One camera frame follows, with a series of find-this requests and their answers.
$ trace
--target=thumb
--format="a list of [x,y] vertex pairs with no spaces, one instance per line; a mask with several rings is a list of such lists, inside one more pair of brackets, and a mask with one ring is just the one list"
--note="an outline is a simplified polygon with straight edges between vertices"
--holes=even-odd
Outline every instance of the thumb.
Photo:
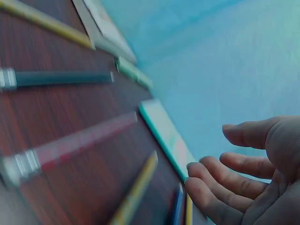
[[300,116],[224,125],[223,133],[234,145],[266,149],[270,162],[290,181],[300,178]]
[[265,149],[269,131],[283,117],[273,117],[268,120],[247,121],[238,125],[222,126],[223,134],[232,144],[255,149]]

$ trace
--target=red pencil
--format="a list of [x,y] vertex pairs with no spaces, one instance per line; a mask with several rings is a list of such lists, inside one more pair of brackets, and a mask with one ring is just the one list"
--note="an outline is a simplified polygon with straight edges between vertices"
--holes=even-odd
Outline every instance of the red pencil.
[[4,183],[8,187],[18,187],[33,175],[56,166],[136,122],[136,113],[132,112],[20,154],[3,157],[0,173]]

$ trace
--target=wooden surface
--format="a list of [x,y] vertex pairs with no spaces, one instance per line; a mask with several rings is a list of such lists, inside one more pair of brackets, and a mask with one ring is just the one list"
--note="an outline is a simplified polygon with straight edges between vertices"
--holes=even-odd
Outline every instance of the wooden surface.
[[[23,0],[84,32],[70,0]],[[0,11],[0,67],[31,70],[112,70],[113,84],[19,89],[0,95],[0,151],[8,156],[61,138],[152,98],[118,75],[111,55],[85,49]],[[133,224],[166,224],[179,178],[139,115],[139,122],[87,153],[41,174],[20,190],[0,186],[0,224],[106,224],[150,153],[159,164]],[[204,221],[194,210],[195,224]]]

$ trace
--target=notebook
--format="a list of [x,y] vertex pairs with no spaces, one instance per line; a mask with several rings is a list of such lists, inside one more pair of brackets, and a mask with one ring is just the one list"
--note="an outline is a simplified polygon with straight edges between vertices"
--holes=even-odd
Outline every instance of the notebook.
[[184,140],[159,100],[141,102],[140,113],[182,181],[188,177],[187,164],[195,162]]

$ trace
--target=pencil ferrule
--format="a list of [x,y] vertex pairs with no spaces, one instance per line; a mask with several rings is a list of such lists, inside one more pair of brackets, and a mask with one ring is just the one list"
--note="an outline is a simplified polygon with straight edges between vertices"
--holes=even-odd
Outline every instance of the pencil ferrule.
[[17,80],[15,71],[11,68],[0,69],[0,91],[15,90],[17,88]]

